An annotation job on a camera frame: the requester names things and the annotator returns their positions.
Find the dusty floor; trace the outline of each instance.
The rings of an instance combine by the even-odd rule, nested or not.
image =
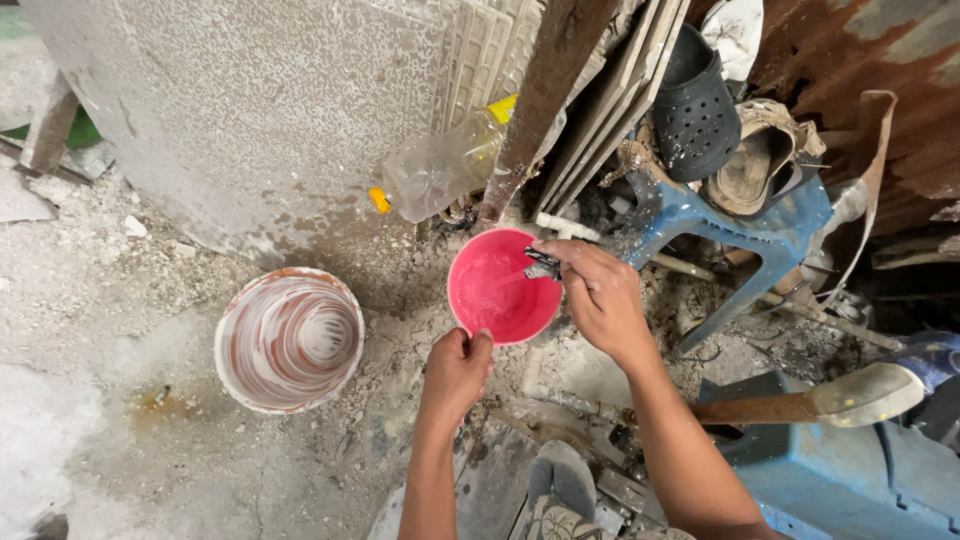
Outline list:
[[[189,240],[113,168],[93,187],[32,189],[60,219],[0,225],[0,537],[26,537],[52,512],[65,514],[70,540],[366,538],[403,474],[426,353],[454,325],[445,276],[467,234],[428,234],[417,247],[406,316],[365,310],[364,357],[340,399],[265,416],[222,390],[211,353],[224,306],[259,268],[201,247],[190,257],[176,247]],[[127,236],[128,215],[149,235]],[[662,270],[641,277],[664,348],[714,295]],[[744,315],[695,353],[719,347],[716,360],[670,369],[693,397],[704,377],[784,369],[821,380],[851,346],[806,322]],[[573,331],[494,357],[487,404],[535,436],[563,414],[524,392],[629,403],[612,361]]]

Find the yellow cap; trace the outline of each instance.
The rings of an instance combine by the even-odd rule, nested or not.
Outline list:
[[[516,94],[511,94],[496,103],[487,105],[487,110],[493,114],[493,117],[496,118],[497,122],[506,124],[510,121],[511,114],[514,113],[515,104]]]
[[[373,203],[373,207],[377,213],[387,213],[390,211],[390,201],[387,200],[387,194],[383,192],[383,189],[372,187],[367,190],[367,194],[370,195],[370,201]]]

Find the corrugated metal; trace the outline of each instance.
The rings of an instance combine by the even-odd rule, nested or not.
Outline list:
[[[693,0],[700,23],[714,0]],[[859,94],[900,97],[873,234],[928,223],[960,198],[960,0],[764,2],[750,83],[827,130],[855,121]]]

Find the blue plastic stool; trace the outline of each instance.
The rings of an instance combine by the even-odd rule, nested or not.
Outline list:
[[[627,171],[637,206],[608,250],[639,270],[676,236],[692,233],[743,248],[760,256],[760,268],[702,323],[685,336],[684,354],[723,327],[806,255],[810,236],[826,225],[833,210],[820,177],[786,195],[756,221],[743,221],[712,207],[686,185],[671,181],[658,168]]]

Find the empty plastic bottle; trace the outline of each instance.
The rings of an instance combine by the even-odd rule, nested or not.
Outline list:
[[[405,142],[383,163],[383,186],[367,192],[380,213],[419,223],[487,185],[516,94],[487,105],[442,135]]]

